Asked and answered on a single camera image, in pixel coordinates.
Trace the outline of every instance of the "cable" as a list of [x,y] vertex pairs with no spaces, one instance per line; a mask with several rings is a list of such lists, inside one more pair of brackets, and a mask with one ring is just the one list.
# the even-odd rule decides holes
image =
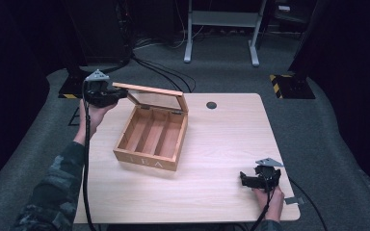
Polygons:
[[137,47],[137,46],[143,46],[143,45],[148,45],[149,44],[149,41],[152,41],[153,40],[153,38],[142,38],[142,40],[137,40],[136,42],[135,42],[135,47]]
[[182,31],[183,31],[183,38],[182,38],[182,41],[179,43],[179,45],[176,45],[176,46],[169,46],[170,48],[178,48],[179,46],[181,46],[184,41],[186,40],[186,35],[185,35],[185,26],[184,26],[184,22],[182,21],[182,17],[181,17],[181,14],[179,13],[179,8],[178,8],[178,2],[177,0],[175,0],[175,5],[176,5],[176,12],[178,13],[178,16],[179,16],[179,20],[181,21],[181,25],[182,25]]
[[[211,7],[212,7],[212,0],[210,0],[210,2],[209,2],[209,8],[208,8],[208,11],[210,12],[210,10],[211,10]],[[201,26],[200,27],[200,29],[192,36],[192,39],[194,39],[198,34],[199,34],[199,32],[201,32],[202,31],[202,29],[203,29],[203,27],[204,27],[204,25],[203,26]]]
[[318,215],[318,218],[320,218],[320,220],[321,220],[321,223],[323,224],[323,227],[324,227],[324,230],[326,230],[326,231],[328,231],[328,229],[327,229],[327,226],[326,226],[326,223],[324,222],[324,220],[323,220],[323,217],[321,216],[321,213],[320,213],[320,211],[318,211],[318,208],[317,208],[317,206],[314,204],[314,202],[312,201],[312,199],[308,196],[308,194],[307,193],[305,193],[305,191],[293,180],[293,179],[291,179],[290,178],[290,176],[288,177],[288,179],[289,179],[289,181],[291,182],[291,183],[293,183],[304,195],[305,195],[305,197],[307,197],[307,199],[308,199],[308,201],[311,203],[311,205],[314,207],[314,210],[315,210],[315,212],[317,213],[317,215]]
[[139,50],[139,49],[143,49],[143,48],[146,48],[146,47],[149,47],[149,46],[154,46],[154,45],[164,45],[165,43],[163,42],[157,42],[157,43],[149,43],[149,44],[145,44],[145,45],[142,45],[140,47],[136,47],[134,48],[133,50]]
[[86,217],[89,227],[92,231],[95,231],[94,225],[92,223],[92,215],[90,214],[90,206],[89,206],[89,196],[87,190],[88,178],[89,178],[89,150],[90,150],[90,115],[89,115],[89,103],[86,101],[84,96],[85,92],[86,81],[83,83],[82,87],[82,97],[83,97],[83,105],[86,114],[86,137],[85,137],[85,155],[84,155],[84,172],[83,172],[83,200],[84,206],[86,209]]
[[[176,71],[176,70],[174,70],[174,69],[170,69],[170,68],[168,68],[168,67],[166,67],[166,66],[164,66],[164,65],[162,65],[162,64],[158,64],[158,63],[155,63],[155,62],[152,62],[152,61],[148,61],[148,60],[143,60],[143,59],[139,59],[139,58],[136,58],[136,57],[134,57],[133,58],[134,60],[135,59],[137,59],[137,60],[139,60],[139,61],[141,61],[141,62],[143,62],[143,63],[145,63],[145,64],[147,64],[147,65],[149,65],[149,66],[152,66],[153,68],[156,68],[156,69],[158,69],[158,70],[161,70],[161,71],[163,71],[163,72],[165,72],[165,73],[168,73],[168,74],[170,74],[170,75],[173,75],[173,76],[175,76],[175,77],[177,77],[178,79],[180,79],[186,86],[187,86],[187,88],[188,88],[188,91],[189,92],[193,92],[194,90],[195,90],[195,88],[197,87],[197,82],[195,81],[195,79],[194,78],[192,78],[191,76],[189,76],[189,75],[186,75],[186,74],[184,74],[184,73],[181,73],[181,72],[179,72],[179,71]],[[177,75],[177,74],[174,74],[174,73],[172,73],[172,72],[175,72],[175,73],[177,73],[177,74],[179,74],[179,75],[183,75],[183,76],[186,76],[186,77],[188,77],[189,79],[191,79],[192,81],[193,81],[193,83],[194,83],[194,87],[191,89],[191,87],[188,85],[188,83],[182,78],[182,77],[180,77],[179,75]]]
[[193,79],[192,77],[190,77],[188,75],[183,74],[184,76],[187,76],[187,77],[191,78],[194,81],[194,87],[192,89],[190,88],[190,86],[188,85],[188,83],[186,83],[186,81],[183,78],[181,78],[179,75],[176,75],[176,74],[174,74],[172,72],[169,72],[169,71],[167,71],[167,70],[165,70],[163,68],[160,68],[160,67],[157,67],[155,65],[152,65],[152,64],[156,64],[156,63],[153,63],[151,61],[145,61],[145,60],[142,60],[142,59],[138,59],[138,58],[136,58],[134,56],[131,59],[133,59],[135,62],[137,62],[137,64],[139,64],[139,65],[141,65],[141,66],[143,66],[143,67],[145,67],[147,69],[150,69],[150,70],[158,73],[159,75],[163,76],[165,79],[167,79],[172,84],[172,86],[176,90],[184,91],[184,90],[181,89],[181,87],[176,82],[174,82],[170,77],[168,77],[166,74],[164,74],[162,72],[168,73],[170,75],[173,75],[173,76],[179,78],[187,86],[189,92],[192,92],[195,89],[195,87],[196,87],[195,79]]
[[269,191],[269,184],[267,182],[267,177],[264,177],[264,183],[266,185],[266,192],[267,192],[267,203],[266,205],[264,206],[263,208],[263,211],[262,213],[260,214],[259,218],[257,219],[257,221],[253,224],[253,226],[251,227],[251,231],[254,231],[260,224],[260,222],[262,221],[262,219],[264,219],[264,216],[266,215],[267,211],[269,210],[269,206],[270,206],[270,201],[272,200],[273,198],[273,195],[275,194],[275,190],[273,189],[273,192],[272,192],[272,196],[270,196],[270,191]]

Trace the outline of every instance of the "table top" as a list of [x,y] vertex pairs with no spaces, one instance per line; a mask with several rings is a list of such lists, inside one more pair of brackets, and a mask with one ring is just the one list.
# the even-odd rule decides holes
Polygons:
[[[262,100],[255,93],[185,93],[188,129],[177,171],[119,162],[113,148],[134,105],[121,99],[92,137],[89,203],[93,223],[245,222],[261,210],[239,172],[254,176],[258,160],[280,163]],[[216,109],[206,104],[215,102]],[[279,185],[294,196],[281,168]],[[87,223],[82,191],[75,223]],[[300,217],[284,204],[282,220]]]

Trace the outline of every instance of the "camouflage sleeve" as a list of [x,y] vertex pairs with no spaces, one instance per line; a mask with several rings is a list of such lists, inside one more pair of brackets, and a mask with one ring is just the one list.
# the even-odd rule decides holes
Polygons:
[[270,219],[265,219],[260,223],[260,231],[282,231],[282,228],[278,222]]
[[12,230],[71,230],[84,166],[84,146],[71,142],[35,186]]

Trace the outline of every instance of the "wrist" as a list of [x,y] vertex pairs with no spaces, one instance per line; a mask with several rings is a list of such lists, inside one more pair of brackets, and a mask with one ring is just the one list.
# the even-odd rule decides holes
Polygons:
[[83,146],[86,144],[86,131],[78,131],[76,136],[74,137],[73,141],[82,144]]
[[269,213],[269,212],[265,215],[264,219],[273,220],[275,222],[280,222],[279,215],[275,215],[275,214],[272,214],[272,213]]
[[261,222],[260,230],[278,231],[282,230],[279,222],[271,219],[265,219]]

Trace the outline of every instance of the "wooden box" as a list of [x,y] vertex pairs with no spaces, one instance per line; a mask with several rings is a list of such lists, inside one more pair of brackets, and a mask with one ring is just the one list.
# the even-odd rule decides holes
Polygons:
[[183,92],[113,83],[134,104],[114,153],[119,161],[176,171],[188,126]]

